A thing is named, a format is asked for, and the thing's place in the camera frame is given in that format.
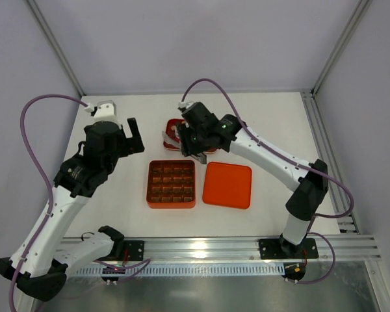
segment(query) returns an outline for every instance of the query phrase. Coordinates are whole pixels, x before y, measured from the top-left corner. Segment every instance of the cable connector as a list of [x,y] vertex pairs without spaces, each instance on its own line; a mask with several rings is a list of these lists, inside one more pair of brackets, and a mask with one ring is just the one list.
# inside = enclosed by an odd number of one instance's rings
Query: cable connector
[[92,114],[95,110],[96,107],[91,103],[87,103],[87,106],[84,108],[84,111],[89,112],[90,114]]
[[191,102],[179,102],[177,104],[177,109],[179,109],[181,112],[185,111],[186,109],[188,109],[194,102],[191,101]]

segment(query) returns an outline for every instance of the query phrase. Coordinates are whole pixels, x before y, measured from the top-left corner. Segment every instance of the robotic arm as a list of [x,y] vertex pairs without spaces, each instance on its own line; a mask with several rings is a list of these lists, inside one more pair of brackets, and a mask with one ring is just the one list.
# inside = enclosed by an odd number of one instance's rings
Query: robotic arm
[[[72,220],[106,182],[118,159],[144,151],[136,120],[127,120],[132,137],[126,138],[113,102],[101,102],[95,108],[87,107],[86,111],[91,112],[94,123],[84,128],[86,140],[80,142],[78,152],[60,166],[54,179],[52,213],[24,259],[16,280],[20,290],[42,301],[52,299],[67,277],[81,267],[100,257],[118,257],[124,250],[124,236],[105,226],[73,249],[56,252]],[[12,279],[26,245],[46,215],[47,207],[19,249],[11,257],[0,259],[3,277]]]
[[179,110],[186,121],[185,124],[177,125],[181,152],[184,156],[192,155],[197,159],[205,160],[203,154],[205,151],[220,148],[252,161],[278,178],[293,192],[286,203],[289,217],[280,236],[280,244],[288,257],[301,253],[312,217],[328,191],[328,180],[297,165],[310,166],[327,173],[326,163],[320,159],[309,163],[296,158],[267,142],[247,127],[260,142],[296,163],[296,166],[291,165],[257,144],[235,116],[227,114],[219,120],[203,103],[180,103]]

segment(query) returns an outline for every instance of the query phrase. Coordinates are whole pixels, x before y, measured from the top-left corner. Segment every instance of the gray wall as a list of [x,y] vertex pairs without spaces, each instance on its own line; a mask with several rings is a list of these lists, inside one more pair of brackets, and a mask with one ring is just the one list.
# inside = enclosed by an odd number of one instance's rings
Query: gray wall
[[36,2],[90,95],[310,89],[358,0]]
[[372,2],[318,101],[362,230],[390,271],[390,0]]
[[[0,0],[0,257],[10,256],[46,202],[46,188],[25,151],[19,116],[45,93],[75,96],[26,4]],[[77,105],[45,100],[28,112],[27,132],[47,174],[63,160]],[[0,312],[8,311],[10,282],[0,276]]]

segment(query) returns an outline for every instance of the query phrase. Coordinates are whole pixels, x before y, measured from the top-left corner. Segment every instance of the purple cable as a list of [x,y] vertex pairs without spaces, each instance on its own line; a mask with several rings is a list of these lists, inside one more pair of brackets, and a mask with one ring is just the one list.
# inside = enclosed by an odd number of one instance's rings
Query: purple cable
[[74,101],[74,102],[76,102],[76,103],[78,103],[80,105],[83,105],[85,107],[88,106],[86,103],[80,101],[79,99],[75,99],[74,97],[71,97],[71,96],[64,96],[62,94],[45,94],[45,95],[42,95],[42,96],[35,97],[34,99],[31,99],[29,102],[27,102],[27,104],[24,106],[24,108],[23,108],[23,110],[21,112],[21,115],[20,115],[21,137],[23,139],[23,142],[25,143],[26,150],[29,153],[29,155],[31,156],[31,159],[32,159],[35,167],[38,169],[40,175],[42,176],[42,179],[45,181],[47,193],[48,193],[48,196],[49,196],[49,205],[48,205],[48,208],[47,208],[47,215],[45,215],[45,217],[42,220],[42,222],[40,223],[38,229],[36,230],[36,232],[34,232],[32,238],[27,243],[26,248],[23,251],[23,253],[22,253],[21,257],[20,257],[20,260],[18,262],[18,265],[16,266],[16,269],[15,269],[15,271],[13,273],[13,278],[12,278],[12,281],[10,283],[10,289],[9,289],[9,292],[8,292],[8,304],[10,306],[11,312],[17,312],[16,307],[14,306],[13,294],[14,294],[14,287],[16,286],[16,279],[17,279],[17,277],[19,275],[21,266],[23,265],[23,261],[26,258],[27,254],[29,253],[29,250],[31,249],[33,243],[38,238],[41,230],[44,228],[47,220],[49,219],[49,215],[51,214],[52,207],[53,207],[53,193],[52,193],[51,183],[49,182],[49,180],[48,180],[44,170],[42,169],[42,167],[40,166],[40,163],[38,162],[38,159],[36,158],[36,156],[33,153],[31,145],[29,144],[29,140],[27,139],[26,129],[25,129],[25,117],[26,117],[26,112],[29,109],[29,107],[34,102],[39,101],[40,99],[47,99],[47,98],[68,99],[70,101]]
[[[333,268],[335,268],[335,264],[337,262],[337,258],[335,256],[335,251],[333,250],[333,246],[331,245],[329,240],[324,235],[321,235],[321,234],[316,233],[316,232],[309,232],[308,234],[313,234],[313,235],[319,236],[320,238],[322,238],[326,242],[326,244],[328,244],[328,246],[330,247],[330,250],[331,250],[331,254],[332,254],[332,264],[331,264],[330,269],[327,271],[327,273],[325,273],[325,275],[323,277],[318,278],[318,279],[314,279],[313,281],[297,281],[296,284],[312,285],[312,284],[319,283],[320,281],[325,280],[332,273]],[[293,279],[288,278],[287,280],[291,281],[292,283],[295,283],[295,281]]]
[[311,167],[308,167],[308,166],[304,166],[302,164],[298,164],[292,160],[290,160],[289,158],[287,158],[286,156],[282,155],[281,153],[279,153],[278,151],[274,150],[273,148],[271,148],[270,146],[268,146],[267,144],[261,142],[255,135],[253,135],[253,133],[250,132],[250,130],[248,130],[247,126],[244,124],[243,120],[241,119],[241,116],[239,114],[239,112],[237,111],[237,109],[235,108],[232,100],[229,98],[227,92],[217,83],[215,82],[214,80],[212,79],[209,79],[209,78],[201,78],[201,79],[198,79],[197,81],[194,81],[188,88],[187,90],[185,91],[185,93],[183,94],[182,96],[182,102],[185,101],[185,98],[186,96],[188,95],[189,91],[195,86],[197,85],[198,83],[201,83],[201,82],[208,82],[208,83],[212,83],[213,85],[215,85],[217,87],[217,89],[219,89],[219,91],[221,91],[222,95],[225,97],[225,99],[227,100],[227,102],[229,103],[229,106],[231,106],[231,109],[233,110],[235,116],[237,117],[237,120],[239,121],[239,123],[241,124],[242,128],[246,131],[246,133],[250,136],[250,138],[252,140],[254,140],[254,142],[260,144],[260,146],[264,147],[266,150],[268,150],[269,152],[271,152],[273,155],[279,157],[280,159],[283,159],[284,161],[286,161],[287,163],[293,165],[293,166],[296,166],[298,168],[301,168],[301,169],[304,169],[304,170],[307,170],[307,171],[310,171],[310,172],[313,172],[314,174],[318,174],[332,182],[334,182],[336,185],[338,185],[339,187],[341,187],[344,192],[346,193],[346,195],[349,197],[350,199],[350,207],[343,213],[340,213],[340,214],[335,214],[335,215],[330,215],[330,214],[322,214],[322,213],[315,213],[309,223],[309,226],[307,228],[307,232],[309,234],[314,234],[314,235],[317,235],[319,237],[321,237],[324,241],[326,241],[326,243],[328,244],[328,246],[330,247],[331,249],[331,252],[332,252],[332,266],[331,268],[329,269],[329,271],[321,278],[319,279],[316,279],[315,281],[299,281],[298,283],[299,284],[314,284],[314,283],[318,283],[320,281],[323,281],[325,280],[331,273],[332,273],[332,270],[335,266],[335,262],[336,262],[336,259],[335,259],[335,251],[331,245],[331,243],[328,241],[328,239],[326,237],[324,237],[323,235],[321,234],[318,234],[318,233],[315,233],[315,232],[309,232],[309,230],[311,229],[312,225],[313,225],[313,222],[315,221],[316,217],[318,216],[321,216],[323,218],[329,218],[329,219],[336,219],[336,218],[342,218],[344,216],[348,216],[352,210],[354,209],[354,197],[353,195],[351,194],[350,190],[343,184],[341,183],[340,181],[336,180],[334,177],[331,177],[330,175],[328,174],[325,174],[324,172],[321,172],[321,171],[318,171],[316,169],[313,169]]
[[150,259],[145,259],[143,260],[142,262],[139,262],[139,263],[136,263],[135,265],[129,265],[129,266],[115,266],[115,265],[110,265],[106,262],[103,262],[103,261],[100,261],[100,260],[95,260],[94,262],[95,263],[99,263],[101,265],[105,265],[107,268],[113,268],[115,270],[119,270],[119,271],[122,271],[122,270],[129,270],[131,268],[136,268],[136,267],[139,267],[140,265],[142,265],[143,263],[146,263],[146,262],[150,262]]
[[311,224],[313,224],[313,221],[314,219],[317,217],[317,216],[321,216],[323,218],[330,218],[330,219],[336,219],[336,218],[342,218],[344,216],[348,216],[352,210],[354,209],[354,197],[353,195],[351,194],[350,190],[348,190],[348,188],[343,184],[341,183],[340,181],[336,180],[336,178],[334,177],[331,177],[330,175],[328,174],[325,174],[324,172],[321,172],[321,171],[318,171],[316,169],[313,169],[311,167],[308,167],[308,166],[304,166],[302,164],[298,164],[296,163],[295,161],[292,161],[291,159],[287,158],[286,156],[282,155],[281,153],[279,153],[278,151],[272,149],[270,146],[268,146],[267,144],[261,142],[255,135],[253,135],[253,133],[250,132],[250,130],[248,130],[247,126],[244,124],[243,120],[241,119],[240,117],[240,114],[239,112],[237,111],[237,109],[235,108],[232,100],[229,98],[227,92],[218,84],[216,83],[215,81],[213,81],[212,79],[209,79],[209,78],[201,78],[201,79],[198,79],[197,81],[193,82],[188,88],[187,90],[185,91],[185,93],[183,94],[182,96],[182,102],[184,102],[187,94],[189,93],[189,91],[195,86],[197,85],[198,83],[201,83],[201,82],[208,82],[208,83],[212,83],[213,85],[215,85],[217,87],[217,89],[219,89],[219,91],[221,91],[222,95],[225,97],[225,99],[228,101],[229,103],[229,106],[231,106],[235,116],[237,117],[237,120],[239,121],[239,123],[241,124],[242,128],[246,131],[246,133],[250,136],[250,138],[252,140],[254,140],[254,142],[260,144],[260,146],[264,147],[266,150],[268,150],[269,152],[271,152],[273,155],[279,157],[280,159],[283,159],[284,161],[286,161],[287,163],[293,165],[293,166],[297,166],[298,168],[301,168],[301,169],[304,169],[304,170],[307,170],[307,171],[310,171],[310,172],[313,172],[314,174],[318,174],[332,182],[334,182],[336,185],[338,185],[339,187],[341,187],[344,192],[347,194],[347,196],[350,198],[350,207],[348,208],[348,210],[346,210],[345,212],[343,213],[340,213],[340,214],[335,214],[335,215],[330,215],[330,214],[322,214],[322,213],[315,213],[313,215],[313,220],[311,221]]
[[[132,278],[136,277],[137,274],[141,273],[149,265],[150,259],[143,260],[142,262],[138,263],[137,265],[134,265],[133,267],[136,267],[136,266],[141,265],[143,263],[145,263],[144,266],[142,266],[140,269],[138,269],[136,272],[134,272],[130,276],[127,276],[124,279],[120,279],[119,281],[117,281],[117,284],[124,283],[125,281],[129,281]],[[91,287],[89,290],[79,294],[78,296],[74,296],[74,297],[61,297],[61,298],[64,299],[64,300],[75,300],[75,299],[78,299],[78,298],[84,296],[85,294],[89,294],[92,291],[94,291],[95,289],[97,289],[97,288],[99,288],[101,286],[105,286],[105,285],[106,285],[106,283],[101,283],[101,284],[98,284],[98,285],[95,285],[95,286]]]

